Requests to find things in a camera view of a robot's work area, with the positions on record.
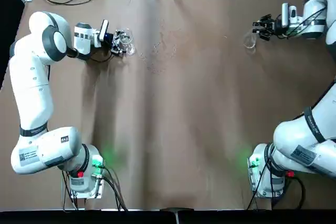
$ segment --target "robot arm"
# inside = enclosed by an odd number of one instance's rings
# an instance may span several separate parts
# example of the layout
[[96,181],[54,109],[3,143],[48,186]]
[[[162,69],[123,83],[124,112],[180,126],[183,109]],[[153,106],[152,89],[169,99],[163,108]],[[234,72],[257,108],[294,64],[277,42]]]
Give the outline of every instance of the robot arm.
[[[297,17],[295,7],[283,4],[282,20],[272,21],[270,15],[263,17],[254,23],[254,32],[265,40],[269,40],[271,35],[285,38],[291,33],[296,37],[316,39],[327,27],[327,48],[335,57],[336,0],[305,0],[304,3],[303,17]],[[252,190],[257,190],[256,195],[279,197],[283,193],[285,173],[288,170],[335,178],[335,125],[336,81],[333,81],[313,107],[306,108],[291,121],[280,123],[275,129],[273,143],[259,144],[248,158],[250,184]]]
[[71,189],[92,191],[102,170],[102,157],[92,145],[81,143],[75,127],[47,130],[53,110],[46,65],[67,54],[79,55],[72,48],[68,23],[52,13],[37,12],[29,20],[31,34],[11,46],[9,70],[20,116],[20,136],[11,155],[14,171],[32,174],[58,166],[69,172]]

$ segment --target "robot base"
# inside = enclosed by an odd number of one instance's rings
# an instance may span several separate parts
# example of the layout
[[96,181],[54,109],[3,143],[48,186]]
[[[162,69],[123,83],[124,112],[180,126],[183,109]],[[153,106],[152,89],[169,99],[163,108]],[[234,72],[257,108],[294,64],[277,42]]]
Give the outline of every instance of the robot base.
[[266,144],[259,144],[252,156],[247,158],[248,165],[248,178],[250,181],[251,190],[255,192],[257,189],[259,180],[261,182],[259,184],[258,190],[256,192],[256,197],[258,198],[272,198],[272,187],[273,187],[273,197],[280,197],[284,192],[283,188],[285,186],[285,177],[277,177],[272,174],[272,186],[271,186],[271,177],[270,171],[266,167],[263,175],[262,171],[265,166],[265,156],[264,151],[266,148]]
[[94,189],[88,193],[78,193],[71,191],[71,197],[77,197],[78,199],[101,199],[103,196],[104,180],[97,179]]

